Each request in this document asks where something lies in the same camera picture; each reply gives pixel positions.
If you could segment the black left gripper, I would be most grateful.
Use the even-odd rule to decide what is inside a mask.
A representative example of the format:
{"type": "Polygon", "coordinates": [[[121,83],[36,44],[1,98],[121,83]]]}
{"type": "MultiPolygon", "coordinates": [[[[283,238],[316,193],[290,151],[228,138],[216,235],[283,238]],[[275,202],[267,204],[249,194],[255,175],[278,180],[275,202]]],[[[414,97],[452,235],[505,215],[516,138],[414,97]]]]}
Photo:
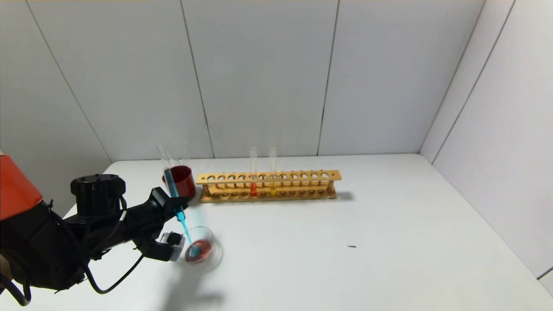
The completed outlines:
{"type": "Polygon", "coordinates": [[[160,234],[166,222],[188,208],[189,197],[170,197],[160,187],[144,203],[130,207],[123,220],[125,234],[160,234]]]}

